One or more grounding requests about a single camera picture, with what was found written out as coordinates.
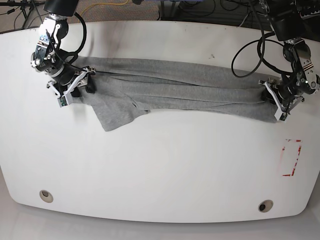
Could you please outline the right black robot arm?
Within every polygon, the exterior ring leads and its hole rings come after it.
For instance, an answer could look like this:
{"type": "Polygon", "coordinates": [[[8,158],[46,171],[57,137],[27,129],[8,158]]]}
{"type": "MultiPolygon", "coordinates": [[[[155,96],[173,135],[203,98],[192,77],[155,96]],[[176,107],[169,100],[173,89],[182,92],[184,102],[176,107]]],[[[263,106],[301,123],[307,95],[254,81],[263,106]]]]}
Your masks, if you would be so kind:
{"type": "Polygon", "coordinates": [[[79,88],[84,87],[89,94],[96,92],[92,81],[95,68],[73,65],[87,40],[86,23],[76,12],[78,3],[77,0],[45,1],[43,9],[49,15],[39,27],[39,40],[31,55],[32,68],[51,78],[46,87],[54,92],[60,107],[68,106],[74,98],[81,97],[79,88]],[[77,50],[69,52],[61,49],[61,43],[69,32],[68,18],[73,16],[82,25],[82,41],[77,50]]]}

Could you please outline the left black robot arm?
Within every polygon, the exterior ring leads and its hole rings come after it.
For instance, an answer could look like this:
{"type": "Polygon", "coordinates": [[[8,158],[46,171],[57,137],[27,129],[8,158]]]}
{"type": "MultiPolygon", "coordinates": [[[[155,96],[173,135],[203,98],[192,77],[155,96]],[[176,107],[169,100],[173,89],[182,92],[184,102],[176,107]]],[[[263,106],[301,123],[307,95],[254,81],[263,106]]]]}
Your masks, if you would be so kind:
{"type": "Polygon", "coordinates": [[[274,114],[276,120],[285,121],[291,110],[304,101],[303,94],[312,95],[320,90],[320,77],[312,64],[311,50],[302,39],[306,29],[296,1],[262,0],[260,4],[272,32],[258,41],[257,53],[260,56],[262,44],[269,37],[276,36],[278,41],[283,42],[283,56],[292,68],[291,72],[286,72],[263,60],[268,68],[281,77],[270,77],[267,81],[259,82],[265,87],[261,98],[277,106],[274,114]]]}

